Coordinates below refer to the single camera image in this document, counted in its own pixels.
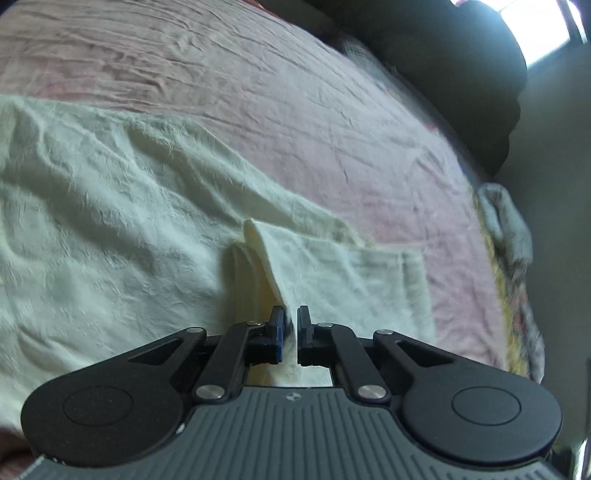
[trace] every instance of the gray wall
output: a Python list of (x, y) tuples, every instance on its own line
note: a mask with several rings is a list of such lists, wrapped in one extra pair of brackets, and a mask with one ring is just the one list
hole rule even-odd
[(584, 437), (591, 358), (591, 46), (530, 72), (521, 120), (496, 180), (534, 237), (528, 293), (545, 338), (545, 386), (564, 410), (559, 442)]

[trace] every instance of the pink bedsheet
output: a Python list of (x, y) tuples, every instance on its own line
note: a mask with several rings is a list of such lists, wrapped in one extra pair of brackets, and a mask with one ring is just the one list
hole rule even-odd
[(439, 346), (505, 368), (491, 266), (453, 151), (303, 30), (238, 0), (19, 0), (0, 18), (0, 93), (194, 116), (365, 235), (418, 245)]

